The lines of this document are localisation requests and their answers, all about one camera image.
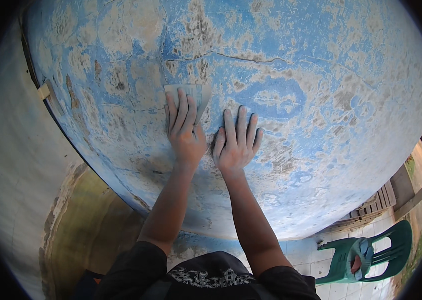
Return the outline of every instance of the hand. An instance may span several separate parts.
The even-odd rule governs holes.
[[[225,109],[225,128],[220,127],[213,149],[214,164],[225,178],[243,174],[244,166],[254,158],[263,139],[263,129],[259,128],[256,131],[256,113],[251,115],[246,131],[246,107],[244,105],[239,107],[237,123],[235,128],[231,111]]]
[[[166,93],[165,111],[168,117],[168,140],[176,154],[176,163],[185,169],[196,171],[201,158],[208,149],[206,135],[196,121],[196,101],[178,89],[179,110],[172,93]]]

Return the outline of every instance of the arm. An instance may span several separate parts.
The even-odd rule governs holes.
[[[178,89],[179,111],[171,93],[166,93],[168,139],[176,162],[166,186],[144,222],[138,241],[155,244],[168,255],[181,230],[188,204],[188,189],[200,160],[207,150],[206,136],[196,121],[196,102]]]
[[[246,108],[241,106],[235,128],[231,111],[224,111],[225,128],[221,127],[216,136],[213,159],[229,190],[239,243],[258,277],[269,268],[292,265],[282,253],[278,239],[246,181],[243,168],[256,155],[263,129],[256,131],[257,114],[254,113],[246,130],[245,117]]]

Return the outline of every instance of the person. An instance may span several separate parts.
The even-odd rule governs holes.
[[[251,192],[244,167],[261,145],[258,115],[246,126],[240,106],[237,125],[224,110],[224,128],[215,138],[212,156],[231,199],[239,243],[252,274],[236,257],[208,253],[184,261],[166,273],[166,258],[181,229],[188,188],[207,151],[204,131],[196,120],[196,101],[178,89],[179,109],[166,94],[168,139],[176,161],[171,176],[144,222],[132,249],[118,255],[98,285],[95,299],[319,299],[313,277],[300,275],[286,259],[276,235]]]

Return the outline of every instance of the curved tank surface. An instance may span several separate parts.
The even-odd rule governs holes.
[[[174,160],[168,83],[211,86],[201,119],[210,144],[225,108],[259,113],[264,140],[245,171],[280,240],[309,236],[364,202],[422,133],[422,36],[397,0],[38,0],[24,25],[64,132],[142,214]],[[183,230],[236,238],[210,153]]]

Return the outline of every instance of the green plastic chair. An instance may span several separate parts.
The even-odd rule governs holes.
[[[365,259],[364,255],[361,254],[359,244],[361,241],[368,241],[368,245],[382,240],[385,237],[391,239],[391,247],[384,249],[378,253],[373,254],[372,259]],[[329,273],[325,277],[316,279],[316,284],[323,283],[352,283],[352,282],[369,282],[378,281],[389,278],[401,272],[408,261],[409,254],[411,253],[412,247],[412,229],[408,221],[402,220],[389,228],[387,231],[376,235],[375,237],[349,237],[328,242],[320,247],[318,250],[334,248],[335,252],[332,257],[331,267]],[[356,280],[355,276],[351,273],[351,260],[359,255],[361,262],[361,270],[363,278]],[[388,263],[388,267],[379,276],[366,278],[365,275],[369,272],[371,266]]]

